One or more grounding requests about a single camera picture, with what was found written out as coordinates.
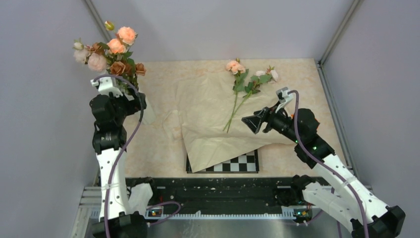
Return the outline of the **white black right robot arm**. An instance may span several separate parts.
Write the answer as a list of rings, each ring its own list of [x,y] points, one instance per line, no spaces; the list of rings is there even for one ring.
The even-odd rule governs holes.
[[[322,189],[309,176],[294,176],[290,197],[296,204],[308,202],[343,225],[354,238],[395,238],[406,217],[399,206],[389,206],[367,189],[342,163],[318,134],[319,122],[310,109],[289,116],[283,109],[263,108],[241,121],[253,133],[266,123],[264,133],[276,130],[294,141],[298,158],[327,181],[334,192]]]

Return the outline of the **pink rose flower stem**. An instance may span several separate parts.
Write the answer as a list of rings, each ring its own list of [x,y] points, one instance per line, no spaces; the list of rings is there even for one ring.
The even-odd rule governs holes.
[[[226,133],[229,132],[230,126],[232,123],[232,119],[235,116],[236,108],[237,108],[237,101],[238,101],[238,94],[239,92],[244,91],[244,82],[245,78],[248,76],[249,70],[246,69],[242,64],[239,58],[236,58],[235,60],[230,61],[226,65],[226,70],[229,71],[234,76],[234,84],[232,87],[232,90],[234,92],[234,104],[231,116],[228,120],[228,122],[225,125],[225,128],[223,129],[226,131]]]

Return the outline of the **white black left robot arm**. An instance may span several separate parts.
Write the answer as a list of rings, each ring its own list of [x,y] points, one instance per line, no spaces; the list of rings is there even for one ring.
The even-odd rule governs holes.
[[[95,117],[93,149],[100,167],[101,211],[98,223],[93,225],[96,238],[145,238],[148,226],[143,212],[134,211],[129,204],[124,163],[127,136],[124,120],[147,107],[145,94],[137,93],[133,100],[125,95],[99,94],[89,105]]]

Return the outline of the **orange rose flower stem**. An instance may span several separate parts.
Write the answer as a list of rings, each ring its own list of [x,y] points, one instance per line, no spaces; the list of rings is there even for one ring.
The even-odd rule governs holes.
[[[122,26],[119,29],[111,21],[104,22],[105,29],[114,34],[114,38],[106,43],[106,56],[113,60],[128,60],[133,52],[130,51],[138,38],[138,33],[131,27]]]

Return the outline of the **brown rose flower stem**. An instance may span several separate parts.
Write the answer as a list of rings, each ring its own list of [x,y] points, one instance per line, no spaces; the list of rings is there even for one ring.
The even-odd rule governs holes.
[[[124,61],[115,61],[108,67],[107,72],[122,76],[138,90],[138,76],[145,76],[147,70],[142,63],[129,64]]]

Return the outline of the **orange kraft wrapping paper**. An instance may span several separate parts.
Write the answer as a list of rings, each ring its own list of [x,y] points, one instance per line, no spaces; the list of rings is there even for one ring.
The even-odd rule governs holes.
[[[255,111],[278,102],[278,83],[242,102],[235,99],[234,78],[227,72],[184,79],[175,86],[175,101],[182,136],[193,172],[198,172],[270,144],[292,144],[285,136],[252,131],[241,121]]]

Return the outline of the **pale white rose flower stem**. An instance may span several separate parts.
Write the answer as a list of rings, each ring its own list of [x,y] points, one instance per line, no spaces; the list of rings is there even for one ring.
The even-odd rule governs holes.
[[[258,94],[261,92],[261,86],[269,82],[276,82],[279,78],[277,71],[274,66],[269,66],[265,71],[259,70],[254,75],[251,76],[248,83],[244,82],[244,91],[239,92],[236,113],[239,111],[239,108],[246,102],[248,98],[252,95]]]

